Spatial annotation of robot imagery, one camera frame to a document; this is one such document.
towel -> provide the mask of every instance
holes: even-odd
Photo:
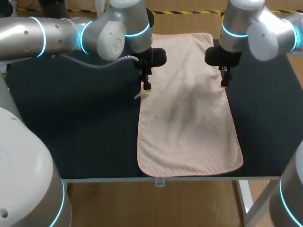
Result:
[[[243,156],[218,67],[205,63],[206,33],[153,35],[167,63],[152,70],[152,92],[141,93],[138,165],[154,177],[218,175]]]

yellow black tape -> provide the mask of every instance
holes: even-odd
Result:
[[[17,8],[17,11],[40,11],[40,9],[31,9],[31,8]],[[95,11],[87,9],[68,9],[69,12],[82,12],[82,13],[95,13]],[[303,10],[273,10],[273,13],[303,13]],[[165,14],[165,15],[188,15],[188,14],[216,14],[221,17],[224,16],[224,10],[204,10],[204,11],[153,11],[153,14]]]

white cable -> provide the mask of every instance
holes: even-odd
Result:
[[[65,54],[62,54],[62,56],[64,58],[67,58],[67,59],[69,59],[71,61],[74,61],[74,62],[76,62],[76,63],[78,63],[80,65],[83,65],[83,66],[86,66],[86,67],[90,67],[90,68],[93,68],[93,69],[104,69],[104,68],[107,68],[109,66],[112,66],[112,65],[114,65],[114,64],[116,64],[116,63],[118,63],[120,61],[124,61],[124,60],[139,61],[139,59],[137,57],[127,55],[127,56],[124,56],[122,58],[118,58],[117,60],[115,60],[115,61],[113,61],[111,63],[105,64],[105,65],[92,65],[92,64],[89,64],[89,63],[82,62],[82,61],[80,61],[78,59],[75,59],[75,58],[73,58],[71,56],[68,56],[68,55],[65,55]]]

metal table frame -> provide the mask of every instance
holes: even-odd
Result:
[[[9,110],[19,119],[21,116],[12,99],[8,87],[0,72],[0,106]],[[253,203],[248,180],[269,179],[267,187],[261,195]],[[269,209],[269,199],[273,189],[279,181],[279,177],[171,177],[166,178],[166,181],[212,181],[212,180],[234,180],[237,181],[238,193],[241,201],[242,211],[244,215],[244,226],[254,227],[258,224]],[[146,182],[155,181],[154,177],[142,178],[103,178],[103,179],[63,179],[65,189],[68,183],[102,183],[102,182]]]
[[[165,181],[236,181],[243,212],[245,227],[255,227],[269,211],[270,196],[280,177],[169,177]],[[101,179],[63,179],[65,189],[68,183],[108,183],[108,182],[152,182],[155,177],[140,178],[101,178]],[[270,180],[255,203],[252,201],[248,180]]]

table surface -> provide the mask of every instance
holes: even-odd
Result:
[[[303,139],[302,88],[286,56],[259,62],[244,52],[232,72],[227,97],[244,164],[218,177],[278,177]],[[146,177],[137,164],[140,82],[131,61],[95,70],[36,58],[13,64],[6,82],[63,179]]]

